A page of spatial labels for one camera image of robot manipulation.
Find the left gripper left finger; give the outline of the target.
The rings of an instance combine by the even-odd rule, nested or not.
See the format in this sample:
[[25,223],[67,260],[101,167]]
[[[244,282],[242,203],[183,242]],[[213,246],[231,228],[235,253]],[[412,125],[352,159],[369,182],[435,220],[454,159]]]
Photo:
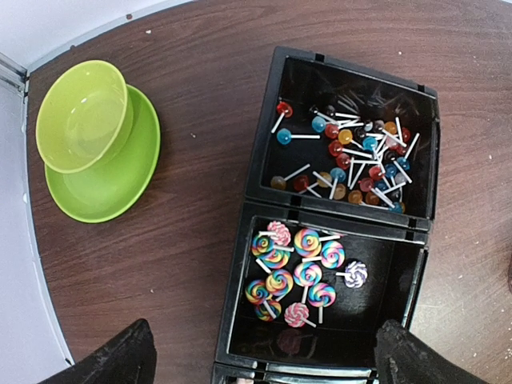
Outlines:
[[152,383],[157,351],[150,324],[140,318],[95,352],[44,383]]

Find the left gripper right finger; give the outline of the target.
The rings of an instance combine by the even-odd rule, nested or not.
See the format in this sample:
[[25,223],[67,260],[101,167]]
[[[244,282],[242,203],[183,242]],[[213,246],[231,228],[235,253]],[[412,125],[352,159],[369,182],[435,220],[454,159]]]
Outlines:
[[376,333],[375,365],[380,383],[483,383],[449,362],[399,322],[386,321]]

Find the black three-compartment candy tray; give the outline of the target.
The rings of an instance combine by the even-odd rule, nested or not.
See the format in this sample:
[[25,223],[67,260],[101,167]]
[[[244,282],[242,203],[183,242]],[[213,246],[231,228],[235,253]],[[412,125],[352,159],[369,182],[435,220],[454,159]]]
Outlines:
[[[357,114],[364,122],[400,118],[420,139],[410,156],[413,182],[404,187],[403,214],[275,190],[272,175],[288,175],[310,161],[316,170],[334,162],[326,144],[292,142],[283,148],[270,133],[280,101],[294,113],[282,126],[311,134],[314,110]],[[214,383],[377,383],[376,333],[388,320],[410,325],[428,255],[434,221],[440,151],[435,90],[335,58],[277,47],[274,50],[254,140],[237,240],[214,360]],[[340,234],[348,262],[368,268],[363,287],[350,289],[333,272],[336,302],[323,323],[288,326],[281,315],[259,320],[244,295],[248,282],[266,273],[250,245],[269,222],[291,232],[311,228]]]

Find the pile of swirl lollipops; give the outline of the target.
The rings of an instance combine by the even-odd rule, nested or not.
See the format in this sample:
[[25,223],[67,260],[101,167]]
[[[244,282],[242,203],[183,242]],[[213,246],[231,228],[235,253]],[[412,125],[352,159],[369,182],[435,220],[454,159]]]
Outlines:
[[363,287],[368,268],[359,260],[346,260],[341,237],[311,228],[293,233],[280,221],[258,231],[250,252],[266,276],[248,282],[244,289],[256,317],[272,322],[282,315],[290,327],[316,327],[323,323],[324,309],[337,299],[334,286],[326,282],[327,272],[350,289]]

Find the pile of stick candies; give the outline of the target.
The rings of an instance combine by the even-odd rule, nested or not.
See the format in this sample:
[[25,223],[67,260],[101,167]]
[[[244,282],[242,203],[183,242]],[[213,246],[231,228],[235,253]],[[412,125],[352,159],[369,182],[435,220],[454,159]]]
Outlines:
[[293,116],[291,104],[280,101],[277,119],[270,133],[283,148],[292,142],[326,144],[327,154],[334,162],[325,170],[316,170],[312,162],[288,175],[274,174],[269,187],[275,190],[312,194],[330,201],[347,201],[403,214],[404,187],[410,176],[410,156],[420,139],[401,124],[400,118],[384,122],[364,122],[357,114],[336,110],[322,113],[314,110],[311,134],[294,134],[282,122]]

